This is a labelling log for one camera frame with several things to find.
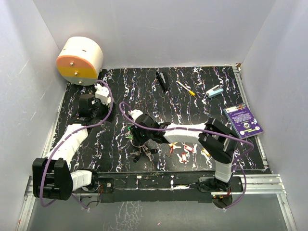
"round container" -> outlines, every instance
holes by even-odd
[[[87,86],[97,80],[103,64],[100,46],[86,37],[71,37],[56,60],[60,74],[69,82]]]

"purple box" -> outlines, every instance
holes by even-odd
[[[241,139],[255,136],[263,132],[257,120],[245,103],[223,109],[232,127]]]

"red clip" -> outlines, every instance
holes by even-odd
[[[182,153],[182,161],[183,161],[183,162],[186,162],[186,161],[187,161],[187,159],[186,159],[186,153]]]
[[[193,148],[188,146],[188,145],[185,145],[184,149],[186,149],[188,152],[191,152],[191,153],[193,153],[193,151],[194,151]]]

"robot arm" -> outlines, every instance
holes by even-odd
[[[234,131],[230,130],[214,118],[209,119],[206,123],[197,125],[176,125],[171,123],[159,124],[150,116],[143,114],[140,110],[133,110],[129,112],[129,115],[137,124],[148,128],[197,128],[238,138]],[[232,176],[233,153],[237,147],[236,141],[226,139],[221,136],[213,136],[201,131],[184,129],[151,131],[139,128],[137,126],[132,126],[130,130],[133,135],[133,142],[137,146],[143,145],[149,139],[152,139],[157,143],[192,142],[203,146],[216,162],[216,180],[226,184],[230,182],[230,178]]]
[[[65,134],[56,146],[44,157],[37,158],[32,165],[33,171],[33,194],[39,197],[40,184],[47,160],[57,149],[48,166],[47,176],[44,183],[43,198],[67,200],[71,193],[78,188],[92,183],[92,172],[78,170],[70,173],[68,163],[72,160],[81,143],[88,137],[91,129],[81,129],[93,124],[95,119],[103,119],[110,108],[111,98],[109,90],[97,84],[95,96],[84,94],[79,98],[78,113],[72,117]]]

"tabletop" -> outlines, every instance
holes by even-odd
[[[167,73],[170,91],[164,93],[156,72]],[[212,157],[201,152],[202,147],[188,143],[195,151],[186,151],[186,162],[181,153],[185,143],[177,143],[170,156],[167,144],[148,141],[148,148],[157,148],[158,153],[152,155],[152,161],[142,156],[137,163],[133,162],[131,152],[137,149],[125,137],[128,122],[118,108],[120,102],[130,104],[132,109],[139,109],[151,116],[156,122],[171,122],[179,125],[200,124],[213,117],[231,127],[223,109],[243,103],[238,83],[231,66],[183,67],[183,68],[134,68],[105,69],[99,79],[106,81],[112,91],[116,103],[115,119],[92,129],[89,136],[76,151],[71,163],[71,171],[82,168],[95,169],[99,172],[135,172],[135,171],[198,171],[215,170]],[[189,86],[195,96],[176,84],[180,81]],[[212,87],[220,85],[223,93],[207,98],[205,93]],[[95,94],[94,86],[68,84],[54,135],[53,146],[63,136],[73,111],[78,107],[81,94]],[[255,146],[254,150],[240,159],[244,169],[264,169],[260,151],[255,137],[248,138]],[[239,143],[235,155],[248,149]]]

